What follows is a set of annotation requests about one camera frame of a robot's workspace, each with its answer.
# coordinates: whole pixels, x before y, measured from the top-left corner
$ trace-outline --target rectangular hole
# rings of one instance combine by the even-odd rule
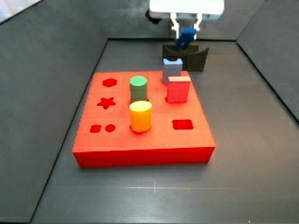
[[[172,120],[172,128],[174,130],[192,130],[192,120],[182,119],[182,120]]]

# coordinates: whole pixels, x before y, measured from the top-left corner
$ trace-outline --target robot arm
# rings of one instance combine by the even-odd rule
[[[194,18],[193,29],[198,31],[201,20],[217,20],[222,11],[224,0],[149,0],[150,18],[172,20],[176,38],[180,30],[176,19],[180,15],[190,15],[190,18]]]

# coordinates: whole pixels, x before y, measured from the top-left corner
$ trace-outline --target green cylinder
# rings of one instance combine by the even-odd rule
[[[146,101],[146,78],[133,76],[129,79],[130,102]]]

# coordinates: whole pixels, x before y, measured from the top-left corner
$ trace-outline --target yellow cylinder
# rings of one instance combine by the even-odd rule
[[[152,103],[134,101],[129,105],[130,129],[134,132],[145,132],[152,127]]]

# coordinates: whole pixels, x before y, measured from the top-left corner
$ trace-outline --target shape sorter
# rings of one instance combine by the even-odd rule
[[[129,129],[129,79],[146,78],[152,128]],[[72,154],[80,168],[208,163],[210,128],[190,84],[186,102],[165,101],[162,71],[94,73]]]

